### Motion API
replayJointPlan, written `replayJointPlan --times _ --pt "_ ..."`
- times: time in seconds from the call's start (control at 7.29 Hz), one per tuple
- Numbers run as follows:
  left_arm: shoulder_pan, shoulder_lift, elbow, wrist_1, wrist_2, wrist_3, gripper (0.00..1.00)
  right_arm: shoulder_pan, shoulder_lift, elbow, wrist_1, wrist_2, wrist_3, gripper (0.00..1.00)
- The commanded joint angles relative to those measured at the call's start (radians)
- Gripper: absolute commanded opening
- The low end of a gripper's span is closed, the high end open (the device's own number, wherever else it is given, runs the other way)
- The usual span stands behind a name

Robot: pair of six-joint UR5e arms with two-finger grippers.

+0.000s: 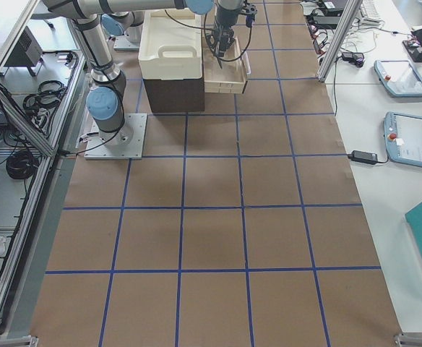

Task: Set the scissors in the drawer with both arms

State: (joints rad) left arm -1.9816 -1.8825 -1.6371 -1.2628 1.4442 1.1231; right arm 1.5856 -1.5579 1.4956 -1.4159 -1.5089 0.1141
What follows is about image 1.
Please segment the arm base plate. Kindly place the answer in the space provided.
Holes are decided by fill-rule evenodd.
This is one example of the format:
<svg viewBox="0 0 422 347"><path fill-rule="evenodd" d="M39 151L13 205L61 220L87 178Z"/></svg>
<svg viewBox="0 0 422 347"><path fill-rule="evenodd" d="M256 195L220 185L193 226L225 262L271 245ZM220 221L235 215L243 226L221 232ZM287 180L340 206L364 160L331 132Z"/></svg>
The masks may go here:
<svg viewBox="0 0 422 347"><path fill-rule="evenodd" d="M99 134L98 125L92 120L90 131L96 135L87 139L86 160L124 160L142 158L147 127L146 113L126 113L121 131L110 141L111 134Z"/></svg>
<svg viewBox="0 0 422 347"><path fill-rule="evenodd" d="M129 41L125 35L123 35L123 36L116 37L114 41L113 49L115 51L138 51L139 46L140 46L139 42L133 43Z"/></svg>

